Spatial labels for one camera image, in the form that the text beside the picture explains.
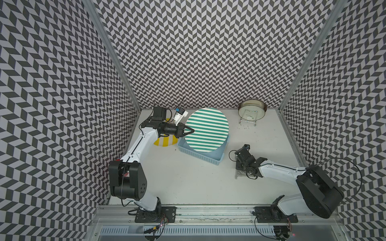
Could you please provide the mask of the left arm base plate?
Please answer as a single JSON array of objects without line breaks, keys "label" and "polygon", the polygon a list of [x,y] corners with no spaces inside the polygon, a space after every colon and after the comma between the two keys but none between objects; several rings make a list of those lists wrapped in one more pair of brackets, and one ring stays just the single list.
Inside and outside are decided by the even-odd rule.
[{"label": "left arm base plate", "polygon": [[175,223],[177,215],[176,206],[162,206],[155,211],[138,210],[135,215],[135,223],[160,223],[164,220],[167,224]]}]

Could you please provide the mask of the aluminium front rail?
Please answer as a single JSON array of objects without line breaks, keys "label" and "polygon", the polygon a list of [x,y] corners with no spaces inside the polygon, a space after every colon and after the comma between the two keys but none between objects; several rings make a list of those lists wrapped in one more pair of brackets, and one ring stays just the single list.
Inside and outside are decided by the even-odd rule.
[{"label": "aluminium front rail", "polygon": [[[174,205],[177,209],[168,218],[170,225],[248,225],[253,224],[256,204],[252,205]],[[135,206],[102,205],[96,209],[91,225],[134,225],[136,217],[128,212]],[[337,213],[323,219],[312,213],[296,214],[291,218],[294,226],[343,225]]]}]

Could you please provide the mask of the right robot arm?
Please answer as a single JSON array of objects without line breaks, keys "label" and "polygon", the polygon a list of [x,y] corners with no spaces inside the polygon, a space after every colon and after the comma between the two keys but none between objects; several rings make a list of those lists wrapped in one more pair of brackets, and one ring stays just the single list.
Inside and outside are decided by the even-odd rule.
[{"label": "right robot arm", "polygon": [[292,167],[278,164],[267,158],[255,158],[245,144],[234,151],[236,170],[249,179],[275,179],[296,187],[298,194],[280,195],[269,207],[272,219],[277,222],[294,214],[313,213],[328,219],[344,199],[343,191],[321,166]]}]

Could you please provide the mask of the light blue plastic basket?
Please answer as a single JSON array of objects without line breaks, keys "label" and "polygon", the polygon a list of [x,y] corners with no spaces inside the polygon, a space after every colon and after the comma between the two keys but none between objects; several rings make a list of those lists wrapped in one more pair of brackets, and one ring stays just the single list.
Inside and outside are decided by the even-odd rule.
[{"label": "light blue plastic basket", "polygon": [[187,155],[193,156],[195,158],[198,158],[200,160],[203,160],[218,166],[224,159],[225,151],[229,143],[229,138],[230,136],[226,138],[225,142],[218,149],[212,152],[195,151],[187,144],[185,138],[180,138],[180,140],[178,141],[178,148],[179,148],[179,151],[182,153],[185,153]]}]

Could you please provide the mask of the green striped plate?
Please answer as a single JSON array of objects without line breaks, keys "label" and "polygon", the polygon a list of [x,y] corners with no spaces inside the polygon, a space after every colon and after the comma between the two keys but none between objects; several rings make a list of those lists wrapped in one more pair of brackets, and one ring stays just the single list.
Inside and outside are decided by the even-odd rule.
[{"label": "green striped plate", "polygon": [[186,143],[197,152],[213,152],[219,149],[229,136],[226,116],[215,108],[201,108],[192,113],[186,126],[194,133],[185,136]]}]

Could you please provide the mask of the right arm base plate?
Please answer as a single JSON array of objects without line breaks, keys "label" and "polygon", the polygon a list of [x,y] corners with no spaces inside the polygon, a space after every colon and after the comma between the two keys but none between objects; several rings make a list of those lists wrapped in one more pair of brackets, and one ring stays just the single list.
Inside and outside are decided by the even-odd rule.
[{"label": "right arm base plate", "polygon": [[270,206],[256,206],[252,214],[257,217],[258,223],[298,223],[299,220],[295,214],[285,215],[278,208]]}]

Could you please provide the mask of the round metal dish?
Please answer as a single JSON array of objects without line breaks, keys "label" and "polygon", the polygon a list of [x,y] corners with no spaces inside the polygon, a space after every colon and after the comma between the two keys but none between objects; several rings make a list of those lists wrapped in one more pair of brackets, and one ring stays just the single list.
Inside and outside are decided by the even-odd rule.
[{"label": "round metal dish", "polygon": [[267,105],[257,99],[246,100],[238,105],[238,114],[241,117],[245,110],[257,110],[257,120],[262,119],[267,111]]}]

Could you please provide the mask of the grey striped cloth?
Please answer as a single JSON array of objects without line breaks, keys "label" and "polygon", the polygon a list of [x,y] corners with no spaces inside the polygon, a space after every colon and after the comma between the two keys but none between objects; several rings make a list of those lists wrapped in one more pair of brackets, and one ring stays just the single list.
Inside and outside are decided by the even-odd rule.
[{"label": "grey striped cloth", "polygon": [[243,178],[243,177],[247,178],[247,174],[246,174],[245,171],[243,171],[243,170],[235,170],[235,179]]}]

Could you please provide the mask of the yellow striped plate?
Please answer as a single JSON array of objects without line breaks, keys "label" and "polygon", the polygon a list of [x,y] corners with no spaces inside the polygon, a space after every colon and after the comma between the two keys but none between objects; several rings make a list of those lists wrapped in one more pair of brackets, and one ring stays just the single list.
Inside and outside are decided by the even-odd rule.
[{"label": "yellow striped plate", "polygon": [[177,138],[173,135],[165,135],[164,128],[166,125],[174,125],[174,122],[171,118],[166,118],[163,120],[155,120],[153,122],[153,128],[158,131],[158,138],[154,142],[154,145],[160,147],[168,147],[177,143]]}]

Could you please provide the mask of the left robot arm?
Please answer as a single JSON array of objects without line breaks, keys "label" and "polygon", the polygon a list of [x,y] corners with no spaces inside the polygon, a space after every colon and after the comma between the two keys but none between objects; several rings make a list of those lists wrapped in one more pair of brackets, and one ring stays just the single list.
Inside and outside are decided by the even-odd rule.
[{"label": "left robot arm", "polygon": [[174,136],[178,139],[195,132],[181,123],[188,115],[185,109],[176,108],[171,120],[166,119],[168,111],[171,110],[155,106],[150,116],[140,124],[140,135],[133,146],[119,160],[109,163],[111,196],[121,201],[129,200],[141,211],[157,215],[161,213],[161,201],[147,192],[147,179],[141,162],[146,159],[158,138]]}]

